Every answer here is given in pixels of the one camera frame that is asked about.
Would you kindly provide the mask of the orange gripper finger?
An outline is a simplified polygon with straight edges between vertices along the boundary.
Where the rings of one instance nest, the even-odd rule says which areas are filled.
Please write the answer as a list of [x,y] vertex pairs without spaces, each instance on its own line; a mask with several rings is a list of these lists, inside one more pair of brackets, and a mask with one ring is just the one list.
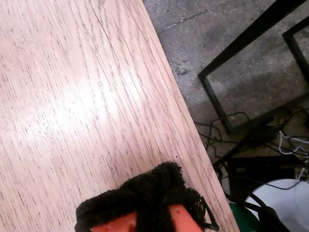
[[169,189],[167,172],[147,172],[127,180],[120,188],[109,190],[81,203],[76,209],[77,232],[137,213],[137,232],[169,230],[169,208],[165,195]]
[[175,162],[163,162],[154,168],[162,190],[163,203],[181,204],[204,232],[206,230],[206,202],[195,189],[187,187],[182,168]]

